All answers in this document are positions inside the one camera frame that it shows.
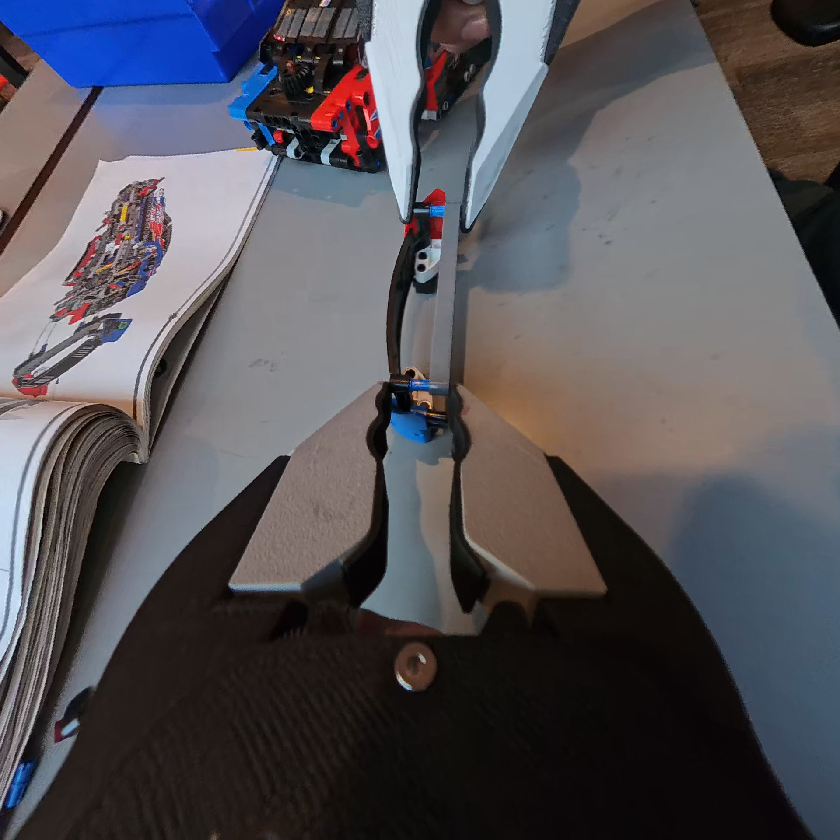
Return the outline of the mesh office chair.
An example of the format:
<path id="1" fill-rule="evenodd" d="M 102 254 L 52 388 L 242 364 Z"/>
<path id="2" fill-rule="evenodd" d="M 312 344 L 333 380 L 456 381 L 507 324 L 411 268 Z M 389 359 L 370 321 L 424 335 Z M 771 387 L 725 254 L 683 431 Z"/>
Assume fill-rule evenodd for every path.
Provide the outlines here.
<path id="1" fill-rule="evenodd" d="M 839 40 L 839 1 L 772 1 L 770 12 L 778 29 L 802 46 Z"/>

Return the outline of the pile of loose toy bricks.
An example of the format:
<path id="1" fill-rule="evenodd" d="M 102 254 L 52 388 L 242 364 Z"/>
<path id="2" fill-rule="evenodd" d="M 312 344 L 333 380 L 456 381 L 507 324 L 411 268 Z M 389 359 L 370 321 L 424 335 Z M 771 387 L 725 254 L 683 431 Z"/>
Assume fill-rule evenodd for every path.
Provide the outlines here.
<path id="1" fill-rule="evenodd" d="M 63 717 L 55 722 L 54 743 L 67 740 L 77 733 L 94 693 L 95 687 L 88 686 L 72 697 L 65 709 Z M 4 813 L 11 812 L 24 799 L 25 793 L 39 764 L 39 759 L 40 752 L 36 751 L 35 748 L 26 748 L 24 757 L 18 762 L 17 768 L 12 776 L 12 781 L 3 803 Z"/>

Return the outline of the grey desk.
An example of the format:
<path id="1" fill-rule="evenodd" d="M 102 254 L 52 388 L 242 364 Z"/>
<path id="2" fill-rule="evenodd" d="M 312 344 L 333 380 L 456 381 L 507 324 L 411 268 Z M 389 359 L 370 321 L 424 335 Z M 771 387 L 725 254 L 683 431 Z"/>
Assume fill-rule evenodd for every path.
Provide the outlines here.
<path id="1" fill-rule="evenodd" d="M 103 492 L 52 692 L 200 529 L 387 372 L 386 175 L 282 162 L 148 465 Z M 461 250 L 455 368 L 657 553 L 838 838 L 838 330 L 690 2 L 583 2 Z"/>

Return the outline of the blue box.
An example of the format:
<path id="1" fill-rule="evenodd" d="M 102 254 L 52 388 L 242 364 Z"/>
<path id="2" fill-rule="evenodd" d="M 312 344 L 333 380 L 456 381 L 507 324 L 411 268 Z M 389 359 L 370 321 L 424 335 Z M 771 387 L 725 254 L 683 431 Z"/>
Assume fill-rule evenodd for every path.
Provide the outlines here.
<path id="1" fill-rule="evenodd" d="M 281 1 L 2 1 L 1 19 L 72 87 L 230 81 Z"/>

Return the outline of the person's right hand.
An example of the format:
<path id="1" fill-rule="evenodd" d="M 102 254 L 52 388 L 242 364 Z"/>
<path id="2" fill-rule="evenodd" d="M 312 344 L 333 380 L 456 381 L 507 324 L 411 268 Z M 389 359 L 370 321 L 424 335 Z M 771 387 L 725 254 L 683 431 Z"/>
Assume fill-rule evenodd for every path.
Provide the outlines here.
<path id="1" fill-rule="evenodd" d="M 487 6 L 481 1 L 441 1 L 429 39 L 459 54 L 491 36 Z"/>

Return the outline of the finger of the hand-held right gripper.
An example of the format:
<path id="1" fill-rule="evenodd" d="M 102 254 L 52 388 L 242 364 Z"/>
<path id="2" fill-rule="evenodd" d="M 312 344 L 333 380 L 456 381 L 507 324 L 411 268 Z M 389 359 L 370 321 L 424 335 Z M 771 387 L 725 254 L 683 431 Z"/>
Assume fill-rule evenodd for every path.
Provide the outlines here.
<path id="1" fill-rule="evenodd" d="M 421 47 L 426 1 L 363 2 L 364 56 L 371 75 L 397 209 L 413 212 L 421 154 L 417 128 L 425 90 Z"/>
<path id="2" fill-rule="evenodd" d="M 460 227 L 473 228 L 549 71 L 556 1 L 484 2 L 490 63 L 476 99 L 476 140 L 469 154 Z"/>

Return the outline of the white adjoining table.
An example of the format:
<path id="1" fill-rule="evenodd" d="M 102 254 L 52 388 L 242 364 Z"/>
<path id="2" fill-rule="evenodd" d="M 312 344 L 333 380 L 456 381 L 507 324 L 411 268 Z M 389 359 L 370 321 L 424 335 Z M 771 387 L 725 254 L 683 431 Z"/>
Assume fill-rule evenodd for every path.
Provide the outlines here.
<path id="1" fill-rule="evenodd" d="M 41 60 L 1 117 L 1 250 L 5 250 L 57 168 L 101 87 L 68 85 Z"/>

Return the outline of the black panel toy brick assembly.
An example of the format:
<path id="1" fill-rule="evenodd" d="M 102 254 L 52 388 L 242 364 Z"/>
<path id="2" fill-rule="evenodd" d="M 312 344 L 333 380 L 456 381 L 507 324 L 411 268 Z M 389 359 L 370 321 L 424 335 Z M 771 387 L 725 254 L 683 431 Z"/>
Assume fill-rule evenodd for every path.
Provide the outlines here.
<path id="1" fill-rule="evenodd" d="M 469 433 L 463 418 L 464 400 L 453 377 L 455 322 L 451 383 L 446 396 L 431 395 L 429 372 L 423 373 L 416 364 L 404 364 L 401 356 L 403 321 L 410 292 L 431 295 L 436 302 L 447 202 L 445 191 L 437 188 L 413 206 L 392 273 L 386 307 L 385 345 L 390 376 L 391 426 L 404 438 L 418 443 L 428 443 L 437 433 L 448 429 L 455 436 L 455 457 L 460 459 L 469 448 Z"/>

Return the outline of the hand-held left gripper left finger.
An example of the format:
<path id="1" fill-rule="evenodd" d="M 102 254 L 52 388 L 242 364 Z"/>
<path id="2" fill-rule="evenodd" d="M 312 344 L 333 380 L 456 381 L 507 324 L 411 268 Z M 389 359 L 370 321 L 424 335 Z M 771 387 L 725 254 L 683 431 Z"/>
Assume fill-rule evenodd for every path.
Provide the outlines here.
<path id="1" fill-rule="evenodd" d="M 388 424 L 389 390 L 376 382 L 294 449 L 233 592 L 361 606 L 386 568 Z"/>

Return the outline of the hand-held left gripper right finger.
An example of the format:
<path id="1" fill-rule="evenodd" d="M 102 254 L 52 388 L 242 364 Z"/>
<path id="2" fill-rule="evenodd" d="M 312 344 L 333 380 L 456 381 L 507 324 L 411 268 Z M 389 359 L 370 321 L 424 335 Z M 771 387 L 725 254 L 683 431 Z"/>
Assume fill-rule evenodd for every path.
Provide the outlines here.
<path id="1" fill-rule="evenodd" d="M 458 604 L 602 599 L 606 583 L 540 447 L 463 385 L 448 395 L 455 464 L 450 572 Z"/>

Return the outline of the red blue toy brick car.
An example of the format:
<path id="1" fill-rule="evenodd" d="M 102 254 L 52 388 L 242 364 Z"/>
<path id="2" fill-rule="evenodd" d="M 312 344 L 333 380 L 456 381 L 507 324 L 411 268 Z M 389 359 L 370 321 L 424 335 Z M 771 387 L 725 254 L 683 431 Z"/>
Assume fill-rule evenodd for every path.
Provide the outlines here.
<path id="1" fill-rule="evenodd" d="M 383 172 L 385 148 L 364 54 L 371 2 L 286 1 L 259 45 L 259 66 L 229 106 L 273 155 Z"/>

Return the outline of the long dark toy beam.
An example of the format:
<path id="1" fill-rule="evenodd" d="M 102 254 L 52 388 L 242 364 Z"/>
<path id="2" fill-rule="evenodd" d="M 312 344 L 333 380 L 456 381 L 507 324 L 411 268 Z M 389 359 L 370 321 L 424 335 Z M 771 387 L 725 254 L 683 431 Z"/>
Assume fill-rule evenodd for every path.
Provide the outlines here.
<path id="1" fill-rule="evenodd" d="M 430 343 L 428 390 L 446 396 L 450 390 L 455 322 L 460 204 L 447 202 L 437 271 L 437 292 Z"/>

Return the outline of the open building instruction booklet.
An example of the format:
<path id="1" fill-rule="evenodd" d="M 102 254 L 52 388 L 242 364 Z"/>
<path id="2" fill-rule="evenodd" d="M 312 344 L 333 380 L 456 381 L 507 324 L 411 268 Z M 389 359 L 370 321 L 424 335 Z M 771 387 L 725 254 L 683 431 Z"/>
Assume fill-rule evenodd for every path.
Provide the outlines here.
<path id="1" fill-rule="evenodd" d="M 100 161 L 56 246 L 1 300 L 1 793 L 53 681 L 98 499 L 143 464 L 264 202 L 256 150 Z"/>

